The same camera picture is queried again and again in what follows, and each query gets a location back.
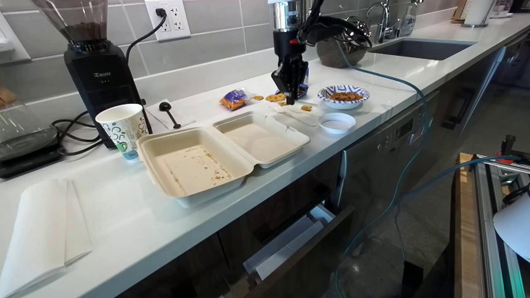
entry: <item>kitchen counter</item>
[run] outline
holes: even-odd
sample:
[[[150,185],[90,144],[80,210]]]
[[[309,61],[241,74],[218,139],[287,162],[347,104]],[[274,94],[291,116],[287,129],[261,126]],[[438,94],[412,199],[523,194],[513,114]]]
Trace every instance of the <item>kitchen counter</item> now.
[[[486,28],[465,28],[445,21],[417,30],[413,36],[475,41],[475,45],[445,61],[369,53],[360,66],[408,79],[428,94],[529,28],[530,15],[493,20]],[[219,98],[236,88],[264,96],[272,94],[276,86],[271,74],[180,99],[175,109],[193,119],[186,127],[211,124],[256,109],[276,114],[282,122],[312,137],[296,157],[267,170],[256,169],[243,187],[221,197],[200,202],[170,199],[153,184],[142,162],[127,164],[118,152],[105,147],[85,157],[69,159],[19,179],[0,182],[0,267],[6,262],[22,190],[39,180],[67,177],[75,182],[84,204],[94,237],[94,252],[65,270],[57,280],[29,295],[117,296],[420,99],[407,84],[355,69],[327,68],[316,60],[311,61],[307,103],[319,104],[317,91],[320,88],[344,83],[369,89],[372,98],[362,109],[349,111],[359,119],[359,124],[342,137],[325,134],[316,122],[277,114],[277,109],[266,103],[251,104],[238,113],[229,113],[219,106]]]

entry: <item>plate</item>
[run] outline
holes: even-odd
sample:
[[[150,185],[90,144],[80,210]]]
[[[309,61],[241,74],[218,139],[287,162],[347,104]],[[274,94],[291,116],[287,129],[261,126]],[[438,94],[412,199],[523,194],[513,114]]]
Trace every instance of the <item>plate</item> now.
[[[345,113],[327,113],[320,118],[320,127],[329,134],[347,134],[359,122]]]
[[[360,99],[335,99],[335,93],[357,93]],[[337,84],[327,86],[319,93],[319,98],[332,109],[355,109],[360,108],[365,101],[370,99],[370,93],[367,89],[357,88],[354,84]]]

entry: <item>paper cup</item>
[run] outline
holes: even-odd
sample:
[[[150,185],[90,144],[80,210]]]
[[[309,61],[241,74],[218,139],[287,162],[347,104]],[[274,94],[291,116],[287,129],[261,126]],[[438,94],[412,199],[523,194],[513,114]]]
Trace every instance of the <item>paper cup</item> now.
[[[127,161],[138,159],[137,141],[150,134],[143,109],[142,104],[122,104],[97,116]]]

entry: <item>gray tile wall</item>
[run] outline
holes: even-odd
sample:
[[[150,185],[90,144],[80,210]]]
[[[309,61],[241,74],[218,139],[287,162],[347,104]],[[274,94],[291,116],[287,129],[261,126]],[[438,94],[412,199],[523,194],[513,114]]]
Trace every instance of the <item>gray tile wall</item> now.
[[[365,17],[380,0],[327,0],[324,13]],[[426,0],[420,12],[455,7],[458,0]],[[408,0],[390,0],[395,17]],[[231,58],[272,46],[272,8],[267,0],[185,0],[193,36],[158,43],[155,36],[132,55],[137,78]],[[0,84],[26,103],[74,93],[75,84],[64,63],[65,38],[37,10],[32,0],[0,0],[0,12],[34,58],[31,63],[0,66]],[[123,50],[152,30],[143,0],[110,0],[108,36]]]

